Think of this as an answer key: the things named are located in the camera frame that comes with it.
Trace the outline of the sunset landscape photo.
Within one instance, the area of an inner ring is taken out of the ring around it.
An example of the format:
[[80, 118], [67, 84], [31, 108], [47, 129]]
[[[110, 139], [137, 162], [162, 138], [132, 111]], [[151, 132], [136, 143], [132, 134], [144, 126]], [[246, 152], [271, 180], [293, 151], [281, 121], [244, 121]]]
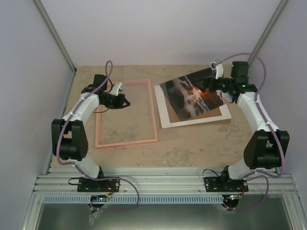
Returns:
[[180, 118], [188, 118], [189, 115], [181, 115], [183, 112], [192, 112], [200, 109], [201, 113], [224, 105], [223, 100], [216, 92], [201, 92], [196, 86], [195, 80], [215, 76], [211, 68], [202, 69], [172, 80], [161, 83], [165, 98]]

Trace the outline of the pink picture frame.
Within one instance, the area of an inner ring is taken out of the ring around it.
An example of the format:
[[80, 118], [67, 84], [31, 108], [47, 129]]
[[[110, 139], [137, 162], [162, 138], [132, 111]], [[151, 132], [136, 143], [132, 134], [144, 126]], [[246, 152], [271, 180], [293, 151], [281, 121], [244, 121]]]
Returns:
[[152, 85], [149, 79], [124, 82], [131, 105], [102, 112], [98, 107], [95, 124], [97, 149], [151, 144], [158, 141]]

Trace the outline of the white mat board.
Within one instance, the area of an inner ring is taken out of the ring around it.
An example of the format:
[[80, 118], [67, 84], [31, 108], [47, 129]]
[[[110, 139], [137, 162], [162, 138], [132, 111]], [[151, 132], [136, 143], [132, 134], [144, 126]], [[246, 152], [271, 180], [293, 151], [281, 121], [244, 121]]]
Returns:
[[188, 125], [196, 125], [201, 123], [220, 122], [229, 120], [232, 118], [230, 111], [226, 104], [199, 115], [193, 119], [186, 121], [179, 121], [176, 117], [176, 113], [170, 106], [168, 100], [165, 98], [163, 90], [160, 86], [154, 86], [157, 107], [160, 116], [160, 122], [162, 128], [180, 127]]

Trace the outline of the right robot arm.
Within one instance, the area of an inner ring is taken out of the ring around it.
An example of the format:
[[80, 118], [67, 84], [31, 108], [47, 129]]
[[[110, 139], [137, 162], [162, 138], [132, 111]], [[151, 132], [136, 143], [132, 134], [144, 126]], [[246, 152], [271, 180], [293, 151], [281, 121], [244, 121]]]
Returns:
[[248, 82], [248, 69], [247, 62], [234, 61], [230, 77], [225, 78], [222, 64], [212, 63], [210, 69], [202, 70], [192, 78], [202, 92], [229, 93], [253, 132], [240, 161], [225, 166], [219, 176], [204, 177], [207, 192], [248, 191], [247, 179], [255, 178], [257, 173], [268, 175], [267, 170], [283, 166], [289, 133], [281, 131], [270, 120], [260, 101], [259, 90]]

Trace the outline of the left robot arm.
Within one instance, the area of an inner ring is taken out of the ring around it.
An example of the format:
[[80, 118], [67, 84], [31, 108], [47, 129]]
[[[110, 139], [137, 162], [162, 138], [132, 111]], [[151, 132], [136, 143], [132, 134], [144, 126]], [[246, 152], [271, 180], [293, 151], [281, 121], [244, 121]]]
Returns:
[[61, 165], [72, 165], [82, 174], [77, 183], [78, 192], [112, 192], [119, 185], [118, 179], [107, 179], [103, 170], [88, 155], [88, 139], [84, 124], [96, 109], [122, 109], [130, 105], [121, 93], [125, 84], [111, 84], [109, 77], [94, 76], [92, 84], [81, 91], [81, 96], [71, 111], [51, 123], [52, 151]]

